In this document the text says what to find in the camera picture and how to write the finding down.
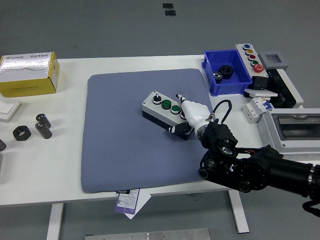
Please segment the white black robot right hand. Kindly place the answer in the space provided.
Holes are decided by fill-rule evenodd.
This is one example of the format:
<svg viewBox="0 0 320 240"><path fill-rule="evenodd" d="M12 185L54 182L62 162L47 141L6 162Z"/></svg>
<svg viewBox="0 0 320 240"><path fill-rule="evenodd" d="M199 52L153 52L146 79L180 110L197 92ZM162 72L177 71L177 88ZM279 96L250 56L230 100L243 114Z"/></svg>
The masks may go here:
<svg viewBox="0 0 320 240"><path fill-rule="evenodd" d="M211 112L204 104L187 100L180 94L177 94L176 97L181 102L182 111L188 123L180 123L169 127L167 131L175 135L182 135L189 133L191 128L194 129L195 136L200 139L209 124L208 117Z"/></svg>

